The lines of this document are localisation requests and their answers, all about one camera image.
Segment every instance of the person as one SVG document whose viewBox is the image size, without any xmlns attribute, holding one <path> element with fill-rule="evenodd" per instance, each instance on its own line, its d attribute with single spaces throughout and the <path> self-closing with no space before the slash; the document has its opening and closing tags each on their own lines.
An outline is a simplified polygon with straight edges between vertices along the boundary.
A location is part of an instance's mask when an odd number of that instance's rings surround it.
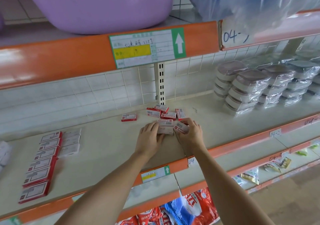
<svg viewBox="0 0 320 225">
<path fill-rule="evenodd" d="M 177 133 L 181 145 L 196 157 L 224 225 L 274 225 L 260 206 L 210 156 L 201 126 L 190 118 L 189 133 Z M 159 150 L 164 134 L 157 135 L 158 122 L 141 128 L 131 157 L 103 178 L 74 203 L 56 225 L 114 225 L 142 167 Z"/>
</svg>

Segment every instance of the hand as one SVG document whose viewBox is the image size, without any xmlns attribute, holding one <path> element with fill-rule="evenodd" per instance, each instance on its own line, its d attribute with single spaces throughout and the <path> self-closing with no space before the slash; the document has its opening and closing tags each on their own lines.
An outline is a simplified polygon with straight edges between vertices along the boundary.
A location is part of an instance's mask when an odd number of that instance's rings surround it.
<svg viewBox="0 0 320 225">
<path fill-rule="evenodd" d="M 141 154 L 149 160 L 159 150 L 164 134 L 157 135 L 159 124 L 157 121 L 146 124 L 140 129 L 135 153 Z"/>
<path fill-rule="evenodd" d="M 188 150 L 190 150 L 193 155 L 198 150 L 206 150 L 205 144 L 203 142 L 201 126 L 198 125 L 191 118 L 185 118 L 181 120 L 181 122 L 189 126 L 188 134 L 176 132 L 181 145 L 185 146 Z"/>
</svg>

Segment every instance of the person's right hand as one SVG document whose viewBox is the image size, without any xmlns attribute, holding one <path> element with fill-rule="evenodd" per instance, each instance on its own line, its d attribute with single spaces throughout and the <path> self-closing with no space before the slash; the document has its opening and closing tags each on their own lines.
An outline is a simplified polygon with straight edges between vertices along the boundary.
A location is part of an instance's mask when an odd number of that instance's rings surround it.
<svg viewBox="0 0 320 225">
<path fill-rule="evenodd" d="M 193 155 L 198 150 L 206 149 L 203 142 L 201 126 L 191 118 L 182 119 L 181 122 L 189 126 L 188 134 L 176 132 L 181 145 L 191 151 Z"/>
</svg>

